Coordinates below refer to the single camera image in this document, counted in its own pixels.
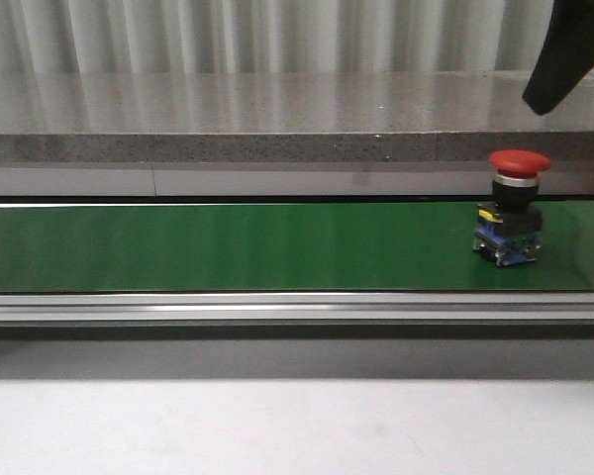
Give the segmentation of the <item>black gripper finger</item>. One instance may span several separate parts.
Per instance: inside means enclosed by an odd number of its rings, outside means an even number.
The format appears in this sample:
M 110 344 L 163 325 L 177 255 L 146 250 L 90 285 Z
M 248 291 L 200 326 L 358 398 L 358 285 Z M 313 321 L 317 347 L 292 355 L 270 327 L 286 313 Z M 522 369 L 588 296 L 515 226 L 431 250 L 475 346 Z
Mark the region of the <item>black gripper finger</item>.
M 594 1 L 557 0 L 523 100 L 538 115 L 555 109 L 594 68 Z

